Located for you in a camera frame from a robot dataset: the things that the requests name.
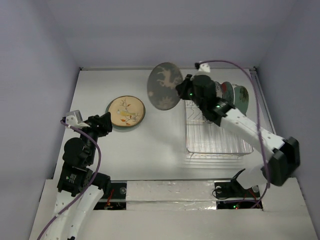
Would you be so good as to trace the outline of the beige bird plate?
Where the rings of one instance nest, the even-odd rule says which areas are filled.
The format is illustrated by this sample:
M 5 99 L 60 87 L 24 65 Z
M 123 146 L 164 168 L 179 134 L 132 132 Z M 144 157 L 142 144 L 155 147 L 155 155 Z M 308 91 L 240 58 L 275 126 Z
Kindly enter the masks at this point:
M 124 95 L 111 101 L 105 112 L 111 114 L 111 123 L 115 128 L 133 128 L 143 121 L 146 108 L 139 98 Z

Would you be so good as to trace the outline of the dark brown patterned plate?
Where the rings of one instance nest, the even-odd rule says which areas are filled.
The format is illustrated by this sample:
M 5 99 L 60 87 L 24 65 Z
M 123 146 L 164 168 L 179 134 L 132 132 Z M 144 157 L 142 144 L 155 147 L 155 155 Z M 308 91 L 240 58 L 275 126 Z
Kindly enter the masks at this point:
M 158 64 L 147 80 L 147 95 L 150 103 L 161 111 L 174 108 L 180 101 L 176 86 L 183 80 L 183 75 L 175 64 L 171 62 Z

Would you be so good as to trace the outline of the red and teal plate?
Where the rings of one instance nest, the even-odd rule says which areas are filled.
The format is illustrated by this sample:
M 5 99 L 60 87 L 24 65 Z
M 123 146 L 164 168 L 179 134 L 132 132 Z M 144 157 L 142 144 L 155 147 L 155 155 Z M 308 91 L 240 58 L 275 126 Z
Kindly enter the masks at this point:
M 221 84 L 222 87 L 222 98 L 227 100 L 230 104 L 234 104 L 234 88 L 232 84 L 228 81 L 225 81 Z

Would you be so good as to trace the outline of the blue white floral plate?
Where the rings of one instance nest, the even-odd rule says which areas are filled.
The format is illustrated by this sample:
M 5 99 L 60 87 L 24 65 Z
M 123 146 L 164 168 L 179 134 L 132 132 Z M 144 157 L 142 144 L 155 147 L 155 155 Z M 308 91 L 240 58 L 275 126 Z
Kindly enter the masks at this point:
M 222 85 L 217 81 L 215 81 L 214 84 L 215 84 L 216 96 L 218 98 L 222 98 L 223 97 Z

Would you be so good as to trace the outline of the plain teal plate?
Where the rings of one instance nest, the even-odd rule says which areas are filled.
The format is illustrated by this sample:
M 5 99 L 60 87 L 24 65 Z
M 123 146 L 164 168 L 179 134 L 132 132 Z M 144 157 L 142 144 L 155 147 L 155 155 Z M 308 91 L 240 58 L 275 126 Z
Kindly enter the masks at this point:
M 142 103 L 139 103 L 135 104 L 133 111 L 131 111 L 122 105 L 117 108 L 116 105 L 111 102 L 105 112 L 111 113 L 112 126 L 120 130 L 135 128 L 141 124 L 146 115 L 146 108 Z

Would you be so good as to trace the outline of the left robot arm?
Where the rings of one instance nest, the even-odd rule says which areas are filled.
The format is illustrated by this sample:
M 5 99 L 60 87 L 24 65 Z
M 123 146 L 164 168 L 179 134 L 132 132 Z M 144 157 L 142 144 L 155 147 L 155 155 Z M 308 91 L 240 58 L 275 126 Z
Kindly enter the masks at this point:
M 98 168 L 89 168 L 95 157 L 97 165 L 101 165 L 98 139 L 112 132 L 111 113 L 83 120 L 80 111 L 74 110 L 60 123 L 79 136 L 64 144 L 52 218 L 40 232 L 39 240 L 77 240 L 95 205 L 111 191 L 110 176 L 100 173 Z

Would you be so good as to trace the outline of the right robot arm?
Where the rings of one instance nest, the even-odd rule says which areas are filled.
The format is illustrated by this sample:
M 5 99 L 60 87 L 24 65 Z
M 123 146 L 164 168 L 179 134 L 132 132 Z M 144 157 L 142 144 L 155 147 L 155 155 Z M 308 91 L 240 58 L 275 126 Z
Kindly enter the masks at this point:
M 175 89 L 180 99 L 193 101 L 208 121 L 238 135 L 261 154 L 261 162 L 241 170 L 230 183 L 235 196 L 242 196 L 249 187 L 260 185 L 262 179 L 281 187 L 300 166 L 297 139 L 273 134 L 261 127 L 259 121 L 253 122 L 232 103 L 218 97 L 216 84 L 208 75 L 189 74 Z

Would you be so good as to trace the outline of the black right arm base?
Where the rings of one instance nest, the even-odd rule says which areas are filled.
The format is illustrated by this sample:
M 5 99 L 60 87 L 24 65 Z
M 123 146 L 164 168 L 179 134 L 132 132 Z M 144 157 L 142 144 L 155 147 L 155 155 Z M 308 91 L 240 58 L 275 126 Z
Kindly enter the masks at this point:
M 211 195 L 217 200 L 227 200 L 231 198 L 244 199 L 245 197 L 260 198 L 260 190 L 257 185 L 245 189 L 238 182 L 239 175 L 244 171 L 245 169 L 240 170 L 230 179 L 215 180 Z

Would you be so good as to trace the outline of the light green floral plate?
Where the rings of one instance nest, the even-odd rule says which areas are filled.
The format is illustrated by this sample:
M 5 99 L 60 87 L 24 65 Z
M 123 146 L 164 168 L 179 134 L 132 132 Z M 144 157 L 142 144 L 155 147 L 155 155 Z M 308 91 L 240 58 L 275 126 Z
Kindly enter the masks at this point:
M 233 84 L 232 86 L 234 91 L 234 106 L 246 116 L 249 107 L 248 90 L 241 85 Z

